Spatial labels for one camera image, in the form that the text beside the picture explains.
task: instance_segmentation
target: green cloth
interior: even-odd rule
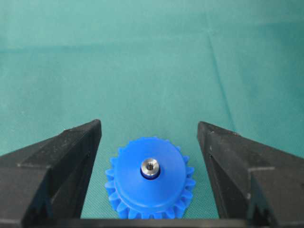
[[[158,136],[195,168],[184,217],[217,218],[199,121],[304,156],[304,1],[0,1],[0,154],[96,118],[82,217],[117,218],[109,160]]]

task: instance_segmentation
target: gear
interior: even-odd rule
[[[195,181],[189,157],[157,137],[140,138],[119,148],[106,170],[105,188],[121,219],[182,218]]]

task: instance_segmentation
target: blue plastic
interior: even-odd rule
[[[155,158],[161,168],[154,180],[145,179],[141,163]],[[114,210],[121,219],[182,218],[192,199],[195,181],[193,167],[187,167],[188,156],[178,147],[156,137],[131,141],[120,148],[118,158],[111,159],[106,170],[105,188]]]

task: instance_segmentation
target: gear hub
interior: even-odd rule
[[[188,156],[167,140],[140,138],[110,160],[105,188],[121,219],[182,218],[195,181]]]

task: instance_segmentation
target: gear tooth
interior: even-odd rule
[[[149,219],[150,214],[149,213],[142,213],[142,219]]]
[[[154,219],[162,219],[161,213],[154,213],[153,216],[154,216]]]
[[[185,163],[187,164],[188,160],[189,160],[189,156],[183,156],[183,158],[184,158]]]
[[[187,178],[191,178],[194,173],[193,167],[187,167]]]
[[[124,210],[127,210],[127,208],[128,208],[128,207],[127,207],[127,205],[125,205],[125,203],[120,202],[116,210],[117,210],[117,212],[119,213],[119,212],[122,212],[122,211],[124,211]]]
[[[175,213],[173,208],[169,208],[168,210],[166,210],[166,215],[169,219],[175,219]]]
[[[138,212],[136,210],[130,209],[128,219],[136,219],[138,217]]]
[[[116,208],[118,207],[118,205],[120,203],[120,199],[119,199],[117,192],[113,192],[109,196],[109,201],[110,201],[110,204],[111,204],[113,210],[116,210]]]
[[[114,168],[115,165],[117,164],[117,158],[111,158],[110,163],[112,164],[112,167]]]
[[[128,210],[123,210],[122,212],[118,212],[118,217],[120,219],[128,219]]]
[[[109,196],[109,200],[110,200],[110,201],[119,200],[119,196],[118,196],[117,192],[112,193],[112,194]]]
[[[187,178],[186,179],[186,189],[189,191],[192,191],[192,189],[194,188],[196,182],[194,179],[191,178]]]
[[[181,194],[181,200],[184,202],[185,206],[188,207],[191,203],[193,195],[187,189],[184,189],[183,193]]]
[[[181,219],[184,212],[185,212],[185,209],[180,209],[179,207],[174,206],[174,214],[175,214],[176,218]]]
[[[112,170],[112,169],[106,170],[105,174],[106,174],[106,178],[108,179],[108,181],[114,180],[114,170]]]
[[[178,208],[181,209],[181,210],[185,210],[185,209],[186,209],[186,205],[185,205],[184,202],[181,201],[181,200],[178,200],[178,201],[175,203],[175,206],[178,207]]]
[[[184,197],[186,199],[192,199],[193,195],[190,191],[188,191],[187,189],[184,189],[184,191],[181,194],[181,197]]]
[[[104,186],[109,195],[111,195],[113,192],[115,192],[114,180],[107,182],[106,184],[104,184]]]
[[[129,214],[129,208],[122,201],[119,203],[116,211],[118,212],[118,216],[121,219],[127,219]]]

